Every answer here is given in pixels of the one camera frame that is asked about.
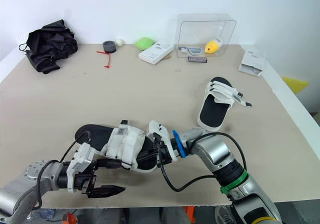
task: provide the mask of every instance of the white box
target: white box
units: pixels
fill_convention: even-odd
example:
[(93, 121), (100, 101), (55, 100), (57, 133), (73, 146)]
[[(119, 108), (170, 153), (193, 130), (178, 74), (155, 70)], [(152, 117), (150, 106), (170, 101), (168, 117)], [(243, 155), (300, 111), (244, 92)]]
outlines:
[(162, 58), (168, 55), (175, 49), (175, 46), (172, 44), (163, 44), (157, 42), (150, 46), (148, 49), (141, 52), (138, 57), (139, 59), (151, 63), (153, 65), (157, 64)]
[(260, 51), (246, 50), (239, 71), (256, 77), (261, 76), (265, 67), (265, 54)]

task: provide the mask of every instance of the yellow toy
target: yellow toy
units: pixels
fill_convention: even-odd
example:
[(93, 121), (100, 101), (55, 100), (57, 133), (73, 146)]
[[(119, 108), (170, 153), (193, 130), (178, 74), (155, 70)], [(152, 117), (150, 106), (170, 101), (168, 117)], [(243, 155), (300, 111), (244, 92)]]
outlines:
[(222, 41), (220, 38), (213, 39), (205, 44), (204, 52), (208, 54), (213, 54), (217, 52), (222, 46)]
[(303, 81), (303, 80), (297, 80), (289, 77), (281, 77), (282, 80), (287, 84), (287, 86), (293, 91), (294, 94), (297, 94), (300, 92), (302, 89), (304, 89), (306, 86), (309, 85), (308, 81)]

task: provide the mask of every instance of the yellow duck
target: yellow duck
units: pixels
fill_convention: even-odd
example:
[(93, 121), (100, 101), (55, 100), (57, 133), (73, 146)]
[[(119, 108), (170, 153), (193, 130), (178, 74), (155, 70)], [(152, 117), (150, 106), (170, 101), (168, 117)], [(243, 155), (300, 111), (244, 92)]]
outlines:
[(204, 52), (208, 54), (213, 54), (217, 52), (222, 46), (222, 41), (220, 38), (213, 39), (205, 44)]

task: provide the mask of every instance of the black umbrella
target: black umbrella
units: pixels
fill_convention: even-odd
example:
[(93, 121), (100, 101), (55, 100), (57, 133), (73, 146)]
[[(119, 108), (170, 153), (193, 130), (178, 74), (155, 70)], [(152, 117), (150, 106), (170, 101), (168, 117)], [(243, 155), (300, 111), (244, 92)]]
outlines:
[(68, 58), (78, 50), (74, 36), (61, 19), (30, 32), (26, 44), (20, 45), (26, 47), (21, 50), (19, 46), (19, 49), (26, 52), (31, 65), (38, 72), (48, 74), (60, 69), (56, 64), (57, 60)]

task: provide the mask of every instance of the white ball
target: white ball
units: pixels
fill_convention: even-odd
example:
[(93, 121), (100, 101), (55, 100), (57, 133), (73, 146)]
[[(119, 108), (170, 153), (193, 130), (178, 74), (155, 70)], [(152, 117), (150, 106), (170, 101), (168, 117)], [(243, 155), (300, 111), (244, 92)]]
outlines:
[(121, 38), (115, 39), (114, 42), (118, 47), (121, 47), (124, 44), (124, 40), (122, 40)]

